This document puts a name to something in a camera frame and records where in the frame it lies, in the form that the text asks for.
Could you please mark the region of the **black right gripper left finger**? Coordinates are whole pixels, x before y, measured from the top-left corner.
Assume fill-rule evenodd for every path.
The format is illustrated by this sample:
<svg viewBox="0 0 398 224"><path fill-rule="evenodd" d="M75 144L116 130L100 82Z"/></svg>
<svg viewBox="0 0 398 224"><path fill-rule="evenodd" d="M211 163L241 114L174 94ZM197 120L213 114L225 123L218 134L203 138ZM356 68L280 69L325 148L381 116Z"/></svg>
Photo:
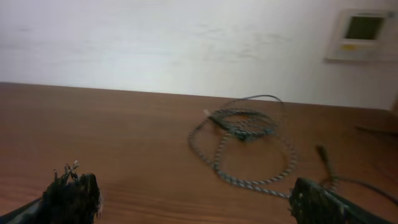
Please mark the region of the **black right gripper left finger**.
<svg viewBox="0 0 398 224"><path fill-rule="evenodd" d="M93 224L103 198L93 173L77 174L79 163L64 165L41 197L1 216L3 224Z"/></svg>

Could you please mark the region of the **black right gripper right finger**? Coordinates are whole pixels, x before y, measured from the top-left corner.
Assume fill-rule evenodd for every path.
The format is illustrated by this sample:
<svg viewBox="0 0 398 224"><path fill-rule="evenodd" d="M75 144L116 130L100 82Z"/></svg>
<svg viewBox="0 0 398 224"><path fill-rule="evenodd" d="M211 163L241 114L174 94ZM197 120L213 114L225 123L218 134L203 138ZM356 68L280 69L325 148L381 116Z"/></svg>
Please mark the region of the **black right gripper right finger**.
<svg viewBox="0 0 398 224"><path fill-rule="evenodd" d="M296 180L289 204L298 224L391 224L310 179Z"/></svg>

